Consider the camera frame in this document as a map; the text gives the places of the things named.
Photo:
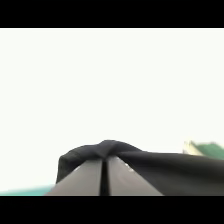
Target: gray strap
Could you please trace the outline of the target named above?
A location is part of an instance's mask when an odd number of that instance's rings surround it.
[[[111,196],[162,196],[118,157],[108,159],[108,170]]]
[[[88,160],[45,196],[99,196],[102,160]]]

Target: green object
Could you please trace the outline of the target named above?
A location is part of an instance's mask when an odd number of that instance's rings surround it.
[[[51,188],[52,186],[48,186],[29,190],[2,192],[0,193],[0,196],[43,196],[48,191],[50,191]]]
[[[203,155],[208,156],[214,159],[223,159],[224,160],[224,149],[217,145],[216,143],[210,144],[192,144],[200,151]]]

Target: overcast sky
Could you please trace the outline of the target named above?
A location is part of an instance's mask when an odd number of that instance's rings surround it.
[[[223,144],[223,29],[0,29],[0,190],[54,184],[105,139]]]

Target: black fabric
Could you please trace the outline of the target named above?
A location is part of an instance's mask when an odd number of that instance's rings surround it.
[[[73,149],[59,159],[59,182],[88,159],[116,155],[163,195],[224,195],[224,161],[174,153],[151,153],[106,140]]]

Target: white sky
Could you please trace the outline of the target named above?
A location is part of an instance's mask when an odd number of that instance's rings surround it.
[[[0,190],[54,184],[105,139],[223,144],[224,29],[0,29]]]

